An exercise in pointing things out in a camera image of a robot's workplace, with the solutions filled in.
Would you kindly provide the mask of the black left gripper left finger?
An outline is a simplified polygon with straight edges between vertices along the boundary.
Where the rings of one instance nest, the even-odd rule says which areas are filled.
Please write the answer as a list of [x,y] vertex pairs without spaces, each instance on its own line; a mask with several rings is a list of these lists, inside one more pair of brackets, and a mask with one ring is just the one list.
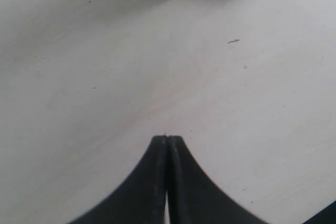
[[72,223],[164,223],[167,137],[154,136],[131,174]]

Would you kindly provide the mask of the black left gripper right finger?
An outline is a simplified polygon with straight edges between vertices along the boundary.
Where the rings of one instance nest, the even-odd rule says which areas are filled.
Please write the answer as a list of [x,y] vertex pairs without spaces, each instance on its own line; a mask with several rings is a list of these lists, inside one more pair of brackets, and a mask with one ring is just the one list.
[[170,223],[264,223],[207,176],[182,137],[169,136],[167,142],[165,183]]

